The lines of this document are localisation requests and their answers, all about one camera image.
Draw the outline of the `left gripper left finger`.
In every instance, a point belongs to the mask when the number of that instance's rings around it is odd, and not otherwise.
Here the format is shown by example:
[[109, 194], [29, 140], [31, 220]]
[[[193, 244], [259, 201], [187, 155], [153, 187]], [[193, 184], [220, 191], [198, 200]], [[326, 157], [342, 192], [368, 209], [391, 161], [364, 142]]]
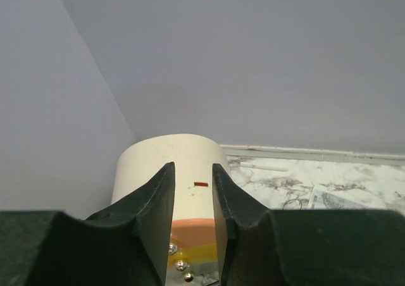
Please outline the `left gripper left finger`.
[[175, 195], [175, 165], [86, 219], [99, 234], [89, 285], [164, 285]]

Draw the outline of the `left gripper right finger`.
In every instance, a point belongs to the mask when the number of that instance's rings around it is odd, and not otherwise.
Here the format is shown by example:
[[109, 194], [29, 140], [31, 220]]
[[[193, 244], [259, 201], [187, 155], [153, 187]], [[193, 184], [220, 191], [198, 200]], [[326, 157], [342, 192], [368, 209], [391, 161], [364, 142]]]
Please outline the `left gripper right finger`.
[[213, 207], [221, 285], [266, 285], [272, 280], [269, 210], [214, 164]]

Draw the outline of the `white chalk stick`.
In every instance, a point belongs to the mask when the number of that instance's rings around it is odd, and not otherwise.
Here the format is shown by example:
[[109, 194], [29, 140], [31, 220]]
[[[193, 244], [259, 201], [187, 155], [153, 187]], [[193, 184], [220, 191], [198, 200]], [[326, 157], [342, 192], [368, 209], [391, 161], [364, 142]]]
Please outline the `white chalk stick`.
[[287, 172], [289, 170], [288, 168], [285, 168], [285, 167], [259, 165], [259, 164], [248, 163], [248, 162], [241, 162], [240, 167], [251, 168], [251, 169], [259, 169], [259, 170], [268, 170], [268, 171], [280, 171], [280, 172]]

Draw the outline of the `beige layered cylinder model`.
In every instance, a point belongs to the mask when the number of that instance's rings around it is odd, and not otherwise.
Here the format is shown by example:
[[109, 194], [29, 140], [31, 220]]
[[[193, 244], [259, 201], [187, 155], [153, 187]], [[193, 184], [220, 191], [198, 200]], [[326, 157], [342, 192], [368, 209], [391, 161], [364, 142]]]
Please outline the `beige layered cylinder model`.
[[212, 165], [230, 171], [223, 149], [193, 134], [153, 137], [129, 147], [120, 156], [112, 202], [135, 191], [166, 163], [175, 164], [175, 198], [168, 267], [216, 261]]

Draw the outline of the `packaged protractor ruler set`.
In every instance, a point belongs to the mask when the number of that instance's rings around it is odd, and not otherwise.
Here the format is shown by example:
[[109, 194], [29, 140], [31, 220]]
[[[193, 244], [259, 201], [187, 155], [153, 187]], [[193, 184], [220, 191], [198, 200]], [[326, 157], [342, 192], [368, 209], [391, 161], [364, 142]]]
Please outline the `packaged protractor ruler set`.
[[333, 185], [313, 187], [307, 209], [383, 209], [404, 213], [404, 196], [385, 199], [383, 193], [373, 193], [365, 187]]

